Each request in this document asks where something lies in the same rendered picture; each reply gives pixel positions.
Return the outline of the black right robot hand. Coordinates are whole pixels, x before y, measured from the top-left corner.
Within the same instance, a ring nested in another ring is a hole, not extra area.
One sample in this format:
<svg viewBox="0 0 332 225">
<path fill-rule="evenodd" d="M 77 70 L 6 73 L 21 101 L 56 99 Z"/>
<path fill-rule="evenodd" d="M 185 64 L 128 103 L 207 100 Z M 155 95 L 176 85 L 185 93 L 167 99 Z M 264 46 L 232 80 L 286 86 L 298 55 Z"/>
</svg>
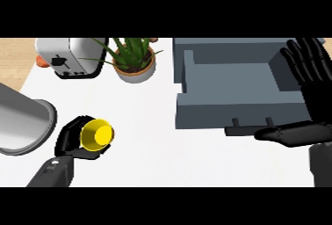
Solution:
<svg viewBox="0 0 332 225">
<path fill-rule="evenodd" d="M 332 58 L 317 38 L 286 41 L 280 49 L 300 85 L 310 120 L 258 130 L 258 141 L 288 148 L 332 142 Z"/>
</svg>

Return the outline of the blue-grey cabinet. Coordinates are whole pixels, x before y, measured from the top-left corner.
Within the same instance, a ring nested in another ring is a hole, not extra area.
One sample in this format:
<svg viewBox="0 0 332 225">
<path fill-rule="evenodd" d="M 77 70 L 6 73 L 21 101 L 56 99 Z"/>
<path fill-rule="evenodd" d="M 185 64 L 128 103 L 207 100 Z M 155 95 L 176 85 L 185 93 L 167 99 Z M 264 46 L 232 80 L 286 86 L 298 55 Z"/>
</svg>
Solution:
<svg viewBox="0 0 332 225">
<path fill-rule="evenodd" d="M 288 38 L 174 38 L 174 83 L 182 83 L 185 51 L 193 51 L 196 64 L 267 63 Z"/>
</svg>

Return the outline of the small orange object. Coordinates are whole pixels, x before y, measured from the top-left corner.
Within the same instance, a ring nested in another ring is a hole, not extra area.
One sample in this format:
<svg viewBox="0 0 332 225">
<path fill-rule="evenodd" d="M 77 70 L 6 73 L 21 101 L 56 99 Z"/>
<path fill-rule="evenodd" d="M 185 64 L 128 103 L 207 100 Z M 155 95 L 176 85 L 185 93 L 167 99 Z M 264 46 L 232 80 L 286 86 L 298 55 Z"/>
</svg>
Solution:
<svg viewBox="0 0 332 225">
<path fill-rule="evenodd" d="M 40 68 L 49 67 L 49 63 L 46 62 L 46 60 L 43 59 L 43 57 L 40 55 L 37 56 L 37 65 Z"/>
</svg>

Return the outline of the blue-grey open drawer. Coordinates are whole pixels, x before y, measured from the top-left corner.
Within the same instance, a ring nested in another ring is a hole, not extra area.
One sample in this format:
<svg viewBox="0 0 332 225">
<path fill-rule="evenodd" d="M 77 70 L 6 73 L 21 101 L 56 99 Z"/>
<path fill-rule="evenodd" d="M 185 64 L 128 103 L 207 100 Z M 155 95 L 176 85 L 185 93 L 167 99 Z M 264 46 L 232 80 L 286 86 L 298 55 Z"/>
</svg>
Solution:
<svg viewBox="0 0 332 225">
<path fill-rule="evenodd" d="M 177 106 L 304 103 L 300 91 L 279 90 L 267 64 L 196 64 L 190 50 L 183 61 Z"/>
</svg>

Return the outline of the silver toaster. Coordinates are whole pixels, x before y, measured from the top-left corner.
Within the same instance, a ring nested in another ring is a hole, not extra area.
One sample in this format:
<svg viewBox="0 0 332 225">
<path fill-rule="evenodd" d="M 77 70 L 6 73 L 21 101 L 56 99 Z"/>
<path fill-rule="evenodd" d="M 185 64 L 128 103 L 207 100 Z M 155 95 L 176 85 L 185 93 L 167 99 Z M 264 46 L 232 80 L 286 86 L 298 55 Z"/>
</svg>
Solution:
<svg viewBox="0 0 332 225">
<path fill-rule="evenodd" d="M 102 72 L 108 44 L 108 38 L 37 38 L 35 50 L 61 79 L 89 79 Z"/>
</svg>

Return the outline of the yellow cup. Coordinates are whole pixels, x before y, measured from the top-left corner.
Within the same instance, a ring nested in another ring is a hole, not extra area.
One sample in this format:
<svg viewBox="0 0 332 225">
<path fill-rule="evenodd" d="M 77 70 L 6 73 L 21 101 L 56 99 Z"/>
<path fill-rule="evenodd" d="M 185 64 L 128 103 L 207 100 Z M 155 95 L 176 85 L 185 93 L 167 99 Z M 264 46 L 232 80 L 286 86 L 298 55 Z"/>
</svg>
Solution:
<svg viewBox="0 0 332 225">
<path fill-rule="evenodd" d="M 114 139 L 112 125 L 106 120 L 95 119 L 80 131 L 80 145 L 92 152 L 102 150 Z"/>
</svg>

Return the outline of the green potted plant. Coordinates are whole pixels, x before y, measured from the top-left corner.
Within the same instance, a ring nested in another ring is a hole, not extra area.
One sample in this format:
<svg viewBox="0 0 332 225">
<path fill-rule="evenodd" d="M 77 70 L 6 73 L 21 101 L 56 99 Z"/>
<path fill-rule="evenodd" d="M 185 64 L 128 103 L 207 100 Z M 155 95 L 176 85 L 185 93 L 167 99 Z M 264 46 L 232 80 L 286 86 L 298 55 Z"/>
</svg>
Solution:
<svg viewBox="0 0 332 225">
<path fill-rule="evenodd" d="M 158 38 L 124 38 L 124 42 L 114 38 L 115 51 L 96 38 L 93 38 L 93 41 L 112 56 L 111 62 L 105 60 L 102 62 L 114 66 L 118 77 L 127 83 L 145 82 L 155 73 L 155 56 L 161 51 L 155 51 L 151 44 L 158 42 Z"/>
</svg>

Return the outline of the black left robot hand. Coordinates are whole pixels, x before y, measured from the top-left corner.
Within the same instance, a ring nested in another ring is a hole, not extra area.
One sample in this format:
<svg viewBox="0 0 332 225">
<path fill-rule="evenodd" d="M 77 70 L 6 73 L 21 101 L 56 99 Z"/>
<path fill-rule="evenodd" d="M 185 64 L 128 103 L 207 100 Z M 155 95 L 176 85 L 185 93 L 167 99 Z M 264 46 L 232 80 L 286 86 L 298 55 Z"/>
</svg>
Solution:
<svg viewBox="0 0 332 225">
<path fill-rule="evenodd" d="M 92 152 L 80 145 L 80 131 L 83 129 L 83 126 L 92 120 L 95 120 L 95 118 L 89 115 L 78 116 L 64 126 L 56 141 L 55 156 L 72 156 L 78 159 L 96 160 L 106 151 L 106 149 L 111 147 L 109 143 L 102 150 Z"/>
</svg>

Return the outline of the blue-grey drawer front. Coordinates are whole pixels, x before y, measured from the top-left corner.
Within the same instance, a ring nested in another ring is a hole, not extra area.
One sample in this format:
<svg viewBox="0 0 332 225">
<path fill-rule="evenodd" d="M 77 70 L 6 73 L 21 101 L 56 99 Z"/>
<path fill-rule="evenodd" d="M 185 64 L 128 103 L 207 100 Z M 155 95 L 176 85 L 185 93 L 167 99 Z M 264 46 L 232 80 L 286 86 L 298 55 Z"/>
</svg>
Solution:
<svg viewBox="0 0 332 225">
<path fill-rule="evenodd" d="M 275 125 L 310 120 L 304 103 L 239 104 L 239 105 L 179 105 L 177 129 L 232 127 L 238 119 L 241 126 L 266 126 L 266 119 Z"/>
</svg>

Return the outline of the large grey cylindrical pot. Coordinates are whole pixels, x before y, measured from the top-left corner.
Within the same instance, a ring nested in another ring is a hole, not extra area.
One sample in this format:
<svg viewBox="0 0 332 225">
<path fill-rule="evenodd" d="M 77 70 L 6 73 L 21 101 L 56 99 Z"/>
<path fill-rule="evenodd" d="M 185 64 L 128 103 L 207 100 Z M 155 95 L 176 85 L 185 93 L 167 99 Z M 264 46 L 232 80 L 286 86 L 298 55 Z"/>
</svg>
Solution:
<svg viewBox="0 0 332 225">
<path fill-rule="evenodd" d="M 0 83 L 0 154 L 22 156 L 52 135 L 58 111 L 43 99 L 31 99 Z"/>
</svg>

